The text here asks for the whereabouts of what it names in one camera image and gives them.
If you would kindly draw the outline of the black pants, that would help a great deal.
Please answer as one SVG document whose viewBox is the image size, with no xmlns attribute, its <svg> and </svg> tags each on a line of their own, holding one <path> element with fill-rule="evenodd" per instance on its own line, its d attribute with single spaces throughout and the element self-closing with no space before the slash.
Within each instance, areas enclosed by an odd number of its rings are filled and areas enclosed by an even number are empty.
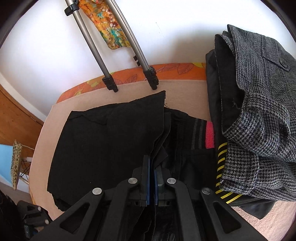
<svg viewBox="0 0 296 241">
<path fill-rule="evenodd" d="M 188 187 L 214 188 L 211 122 L 165 107 L 159 92 L 128 103 L 72 111 L 52 159 L 47 190 L 66 211 L 93 188 L 114 188 L 149 156 Z"/>
</svg>

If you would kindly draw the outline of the leopard print chair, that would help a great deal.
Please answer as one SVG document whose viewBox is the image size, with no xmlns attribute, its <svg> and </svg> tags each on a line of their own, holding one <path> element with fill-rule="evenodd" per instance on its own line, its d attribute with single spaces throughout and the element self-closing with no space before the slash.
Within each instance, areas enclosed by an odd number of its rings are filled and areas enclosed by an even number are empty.
<svg viewBox="0 0 296 241">
<path fill-rule="evenodd" d="M 23 181 L 25 184 L 29 185 L 29 171 L 31 166 L 24 168 L 21 172 L 23 159 L 21 158 L 23 148 L 30 150 L 35 150 L 29 146 L 23 145 L 17 140 L 13 144 L 13 153 L 11 158 L 11 183 L 14 190 L 17 190 L 19 180 Z"/>
</svg>

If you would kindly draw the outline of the stack of folded clothes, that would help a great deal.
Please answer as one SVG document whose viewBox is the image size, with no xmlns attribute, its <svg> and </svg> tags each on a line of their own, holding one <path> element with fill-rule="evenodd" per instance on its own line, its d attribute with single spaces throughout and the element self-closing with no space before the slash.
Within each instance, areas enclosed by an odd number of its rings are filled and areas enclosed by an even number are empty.
<svg viewBox="0 0 296 241">
<path fill-rule="evenodd" d="M 236 55 L 233 37 L 228 32 L 215 36 L 215 48 L 206 55 L 207 90 L 210 115 L 214 126 L 215 148 L 218 153 L 217 194 L 232 206 L 263 219 L 275 202 L 269 199 L 239 195 L 221 188 L 222 175 L 226 166 L 228 140 L 227 130 L 240 116 L 245 92 L 236 82 Z"/>
</svg>

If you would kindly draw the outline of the grey houndstooth folded garment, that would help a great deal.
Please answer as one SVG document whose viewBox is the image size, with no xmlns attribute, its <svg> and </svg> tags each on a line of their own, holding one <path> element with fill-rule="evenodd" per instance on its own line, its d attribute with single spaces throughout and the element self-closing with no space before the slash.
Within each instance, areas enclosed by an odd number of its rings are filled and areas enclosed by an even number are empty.
<svg viewBox="0 0 296 241">
<path fill-rule="evenodd" d="M 275 39 L 228 25 L 245 96 L 228 140 L 221 188 L 295 200 L 295 58 Z"/>
</svg>

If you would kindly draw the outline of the orange floral bed sheet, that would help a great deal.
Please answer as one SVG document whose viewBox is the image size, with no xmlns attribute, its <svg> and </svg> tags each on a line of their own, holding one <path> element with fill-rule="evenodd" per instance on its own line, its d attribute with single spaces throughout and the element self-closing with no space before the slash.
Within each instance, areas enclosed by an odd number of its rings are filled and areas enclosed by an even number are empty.
<svg viewBox="0 0 296 241">
<path fill-rule="evenodd" d="M 206 80 L 205 63 L 169 63 L 153 65 L 158 79 L 161 80 Z M 112 73 L 116 85 L 146 81 L 140 67 L 120 70 Z M 102 76 L 88 80 L 61 94 L 57 102 L 70 99 L 83 93 L 105 88 Z"/>
</svg>

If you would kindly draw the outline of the colourful cloth on tripod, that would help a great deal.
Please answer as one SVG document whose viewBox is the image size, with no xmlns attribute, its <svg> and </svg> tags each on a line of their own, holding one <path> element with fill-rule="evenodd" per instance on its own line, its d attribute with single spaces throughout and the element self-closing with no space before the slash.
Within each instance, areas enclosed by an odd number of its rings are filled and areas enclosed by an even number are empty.
<svg viewBox="0 0 296 241">
<path fill-rule="evenodd" d="M 105 1 L 79 1 L 79 8 L 93 22 L 109 49 L 131 47 L 121 26 Z"/>
</svg>

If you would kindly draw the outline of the silver tripod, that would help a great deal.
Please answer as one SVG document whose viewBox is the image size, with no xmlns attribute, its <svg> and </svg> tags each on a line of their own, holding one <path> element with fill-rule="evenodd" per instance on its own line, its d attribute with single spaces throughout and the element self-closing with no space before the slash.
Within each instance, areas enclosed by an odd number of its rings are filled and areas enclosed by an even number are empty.
<svg viewBox="0 0 296 241">
<path fill-rule="evenodd" d="M 115 50 L 121 47 L 130 47 L 134 51 L 134 60 L 142 67 L 145 79 L 153 90 L 157 89 L 159 80 L 156 70 L 149 66 L 130 26 L 115 1 L 66 1 L 65 14 L 72 15 L 81 30 L 95 60 L 97 61 L 104 77 L 103 83 L 108 90 L 118 91 L 118 87 L 107 70 L 97 47 L 95 46 L 88 29 L 79 13 L 82 9 L 85 15 L 95 24 L 109 49 Z"/>
</svg>

